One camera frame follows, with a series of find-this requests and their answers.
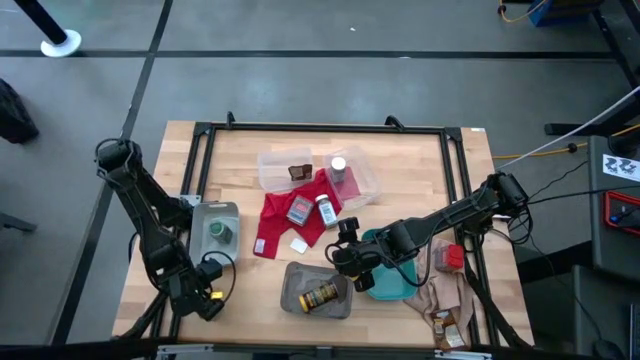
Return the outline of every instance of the red device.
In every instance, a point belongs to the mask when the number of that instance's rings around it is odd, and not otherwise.
[[[447,245],[435,251],[435,267],[439,271],[452,272],[464,266],[464,248],[462,245]]]
[[[623,210],[633,210],[640,211],[640,199],[629,196],[626,194],[622,194],[615,191],[607,191],[604,193],[604,222],[610,227],[618,228],[622,231],[626,231],[631,234],[640,235],[640,222],[638,223],[638,228],[635,227],[624,227],[621,226],[620,222],[613,221],[613,217],[620,216],[625,212]]]

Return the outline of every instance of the concrete floor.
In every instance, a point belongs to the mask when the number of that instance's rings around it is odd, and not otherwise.
[[[100,192],[93,149],[118,136],[127,118],[150,170],[168,120],[222,120],[228,110],[239,121],[379,124],[394,114],[407,125],[484,127],[493,153],[503,155],[551,140],[543,124],[585,122],[630,90],[611,60],[162,57],[147,68],[138,104],[134,91],[146,53],[115,58],[113,50],[148,51],[164,1],[41,2],[62,26],[82,34],[83,50],[96,51],[84,58],[20,57],[32,56],[21,50],[37,50],[43,37],[12,1],[0,0],[0,77],[21,94],[41,130],[25,146],[0,141],[0,209],[39,225],[31,235],[0,232],[2,344],[50,341]],[[609,51],[593,19],[538,29],[528,21],[504,23],[496,6],[494,0],[175,0],[159,50]],[[525,10],[509,6],[511,16]],[[640,60],[637,35],[619,4],[609,0],[603,15],[630,61]],[[584,159],[580,151],[509,170],[533,192]],[[546,194],[586,189],[587,181],[585,167]],[[588,240],[587,209],[587,198],[534,207],[537,244],[551,252]],[[69,341],[110,336],[132,232],[113,199]],[[519,260],[537,256],[516,253]]]

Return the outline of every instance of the metal tray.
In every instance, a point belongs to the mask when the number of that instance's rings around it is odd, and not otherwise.
[[[209,223],[218,220],[227,225],[233,232],[228,244],[221,244],[209,235]],[[201,203],[193,208],[191,223],[191,244],[189,256],[194,264],[200,263],[202,255],[207,251],[222,251],[235,262],[240,247],[240,217],[238,206],[233,202]],[[229,265],[229,259],[222,255],[212,254],[209,258],[218,260],[222,265]]]
[[[347,294],[343,301],[333,300],[323,306],[305,313],[300,306],[298,297],[305,292],[322,285],[332,276],[338,274],[334,269],[319,266],[303,265],[291,262],[287,265],[280,296],[282,310],[294,314],[314,315],[335,319],[346,319],[351,314],[351,298],[353,296],[353,284],[347,279]]]

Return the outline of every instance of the teal plate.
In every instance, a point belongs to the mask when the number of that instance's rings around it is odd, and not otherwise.
[[[372,241],[373,233],[377,229],[367,230],[362,235],[362,241]],[[400,268],[413,282],[418,282],[416,275],[416,267],[413,259],[400,265]],[[404,300],[416,294],[418,288],[409,285],[398,270],[387,269],[384,265],[380,265],[371,272],[375,286],[367,290],[372,298],[376,300]]]

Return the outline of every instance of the white cable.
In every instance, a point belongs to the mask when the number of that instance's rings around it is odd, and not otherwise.
[[[504,168],[504,167],[507,167],[507,166],[509,166],[509,165],[511,165],[511,164],[514,164],[514,163],[516,163],[516,162],[518,162],[518,161],[520,161],[520,160],[522,160],[522,159],[526,158],[527,156],[529,156],[529,155],[531,155],[531,154],[537,153],[538,151],[540,151],[540,150],[542,150],[542,149],[544,149],[544,148],[546,148],[546,147],[549,147],[549,146],[551,146],[551,145],[553,145],[553,144],[557,143],[558,141],[564,140],[564,139],[568,138],[569,136],[571,136],[571,135],[573,135],[573,134],[577,133],[578,131],[580,131],[580,130],[584,129],[585,127],[587,127],[587,126],[589,126],[589,125],[593,124],[594,122],[596,122],[596,121],[598,121],[598,120],[602,119],[605,115],[607,115],[607,114],[608,114],[609,112],[611,112],[613,109],[615,109],[615,108],[616,108],[616,107],[618,107],[620,104],[622,104],[623,102],[625,102],[626,100],[628,100],[630,97],[632,97],[636,92],[638,92],[638,90],[640,90],[640,86],[638,86],[637,88],[635,88],[635,89],[631,90],[631,92],[630,92],[630,93],[628,93],[627,95],[625,95],[622,99],[618,100],[618,102],[616,102],[615,104],[611,105],[607,110],[605,110],[605,111],[601,112],[601,113],[600,113],[600,115],[598,115],[598,116],[594,117],[593,119],[591,119],[591,120],[587,121],[584,125],[580,126],[579,128],[577,128],[577,129],[575,129],[575,130],[573,130],[573,131],[571,131],[571,132],[569,132],[569,133],[567,133],[567,134],[565,134],[565,135],[563,135],[563,136],[561,136],[561,137],[559,137],[559,138],[557,138],[557,139],[555,139],[555,140],[553,140],[553,141],[551,141],[551,142],[549,142],[549,143],[547,143],[547,144],[545,144],[545,145],[542,145],[542,146],[540,146],[539,148],[537,148],[537,149],[535,149],[535,150],[529,151],[528,153],[526,153],[526,154],[524,154],[524,155],[520,156],[520,157],[519,157],[519,158],[517,158],[517,159],[511,160],[511,161],[509,161],[508,163],[506,163],[506,164],[504,164],[504,165],[498,166],[498,168],[497,168],[496,170],[500,170],[500,169],[502,169],[502,168]]]

